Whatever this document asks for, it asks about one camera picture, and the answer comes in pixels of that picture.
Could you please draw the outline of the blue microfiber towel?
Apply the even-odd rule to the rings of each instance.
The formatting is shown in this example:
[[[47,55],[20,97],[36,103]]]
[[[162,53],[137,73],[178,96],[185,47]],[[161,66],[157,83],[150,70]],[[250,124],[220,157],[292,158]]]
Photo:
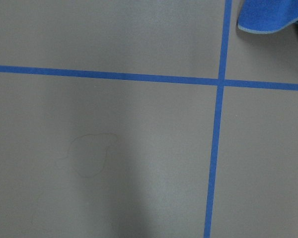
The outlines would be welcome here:
[[[271,34],[298,24],[298,0],[245,0],[238,29],[253,34]]]

